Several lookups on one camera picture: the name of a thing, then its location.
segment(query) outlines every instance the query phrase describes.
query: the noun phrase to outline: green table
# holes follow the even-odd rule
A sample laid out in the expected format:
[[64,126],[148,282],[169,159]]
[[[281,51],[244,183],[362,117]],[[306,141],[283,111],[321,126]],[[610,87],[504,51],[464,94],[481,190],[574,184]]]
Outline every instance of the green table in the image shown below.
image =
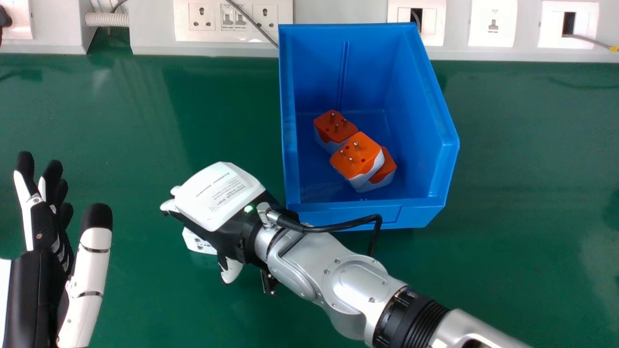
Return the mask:
[[[88,56],[0,56],[0,256],[24,248],[12,169],[28,149],[37,175],[63,161],[74,245],[88,203],[114,210],[92,348],[362,347],[289,291],[262,294],[258,271],[221,285],[158,210],[219,160],[283,200],[277,61],[133,56],[126,33],[101,34]],[[377,258],[533,346],[619,347],[619,65],[433,65],[462,142],[448,205],[384,232]]]

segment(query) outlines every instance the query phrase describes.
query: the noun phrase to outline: robotic hand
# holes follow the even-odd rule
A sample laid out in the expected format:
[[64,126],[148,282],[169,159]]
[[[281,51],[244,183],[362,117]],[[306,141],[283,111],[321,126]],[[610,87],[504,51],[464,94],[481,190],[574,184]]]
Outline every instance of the robotic hand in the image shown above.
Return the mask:
[[93,204],[82,216],[77,256],[66,227],[63,166],[51,161],[34,182],[34,159],[21,152],[13,174],[27,252],[0,259],[0,348],[78,348],[90,343],[110,258],[112,213]]
[[528,347],[417,293],[373,257],[353,253],[324,233],[368,219],[324,227],[299,224],[257,179],[232,163],[201,170],[171,194],[162,212],[184,223],[190,249],[217,251],[225,284],[244,264],[253,264],[261,269],[265,293],[274,295],[273,288],[283,284],[320,306],[345,337],[380,348]]

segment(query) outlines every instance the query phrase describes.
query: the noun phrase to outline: gray wire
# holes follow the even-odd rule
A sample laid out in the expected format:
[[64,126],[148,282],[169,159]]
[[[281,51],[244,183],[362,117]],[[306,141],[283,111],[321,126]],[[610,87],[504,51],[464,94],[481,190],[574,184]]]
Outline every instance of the gray wire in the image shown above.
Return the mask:
[[128,0],[118,0],[118,2],[116,3],[116,5],[114,5],[114,7],[112,7],[112,11],[111,13],[116,12],[116,10],[118,10],[118,8],[120,7],[120,5],[124,4],[125,2],[127,2]]
[[265,32],[260,25],[258,25],[258,23],[256,23],[254,21],[253,18],[251,18],[245,11],[243,11],[243,9],[241,7],[239,7],[239,5],[235,4],[234,1],[232,0],[226,0],[227,3],[229,3],[232,7],[234,7],[238,12],[240,12],[243,17],[245,17],[252,25],[254,25],[254,27],[256,27],[256,29],[258,29],[258,31],[264,35],[264,37],[267,38],[267,40],[273,44],[273,46],[275,46],[275,48],[279,48],[279,45],[277,44],[277,42],[275,42],[273,39],[271,39],[271,37],[269,36],[269,34],[267,34],[267,32]]
[[417,30],[419,30],[419,32],[421,32],[422,31],[422,28],[421,28],[422,21],[419,20],[419,17],[417,17],[417,14],[415,13],[415,11],[413,11],[413,9],[410,9],[410,14],[412,14],[413,17],[415,17],[415,23],[417,23]]
[[578,40],[582,40],[582,41],[587,41],[587,42],[591,42],[595,45],[601,46],[606,48],[607,50],[609,50],[612,46],[611,45],[607,45],[603,42],[599,42],[597,40],[593,40],[592,38],[588,38],[588,37],[582,37],[580,35],[573,35],[573,34],[563,34],[563,37],[571,37],[571,38],[577,38]]

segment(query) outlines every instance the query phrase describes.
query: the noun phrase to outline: blue container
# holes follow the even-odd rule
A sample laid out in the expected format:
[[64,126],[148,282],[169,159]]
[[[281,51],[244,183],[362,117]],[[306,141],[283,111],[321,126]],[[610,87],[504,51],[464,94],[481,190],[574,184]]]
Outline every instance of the blue container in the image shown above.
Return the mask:
[[[460,140],[417,27],[280,25],[279,44],[286,206],[313,225],[369,214],[383,228],[427,225],[445,206]],[[313,138],[329,109],[389,149],[391,185],[357,193],[331,167]]]

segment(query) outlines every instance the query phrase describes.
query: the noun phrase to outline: orange and white plug adapter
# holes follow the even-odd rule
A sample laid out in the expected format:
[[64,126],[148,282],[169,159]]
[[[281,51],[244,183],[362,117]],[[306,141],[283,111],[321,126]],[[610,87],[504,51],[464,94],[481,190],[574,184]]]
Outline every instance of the orange and white plug adapter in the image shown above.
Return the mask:
[[393,157],[386,147],[382,146],[383,155],[385,156],[385,163],[368,181],[366,181],[359,188],[355,189],[359,193],[371,191],[373,189],[381,188],[391,184],[393,177],[396,175],[397,165],[393,161]]
[[383,149],[364,132],[355,133],[333,155],[331,165],[357,189],[384,165]]
[[314,140],[332,155],[359,130],[341,113],[329,110],[314,120]]

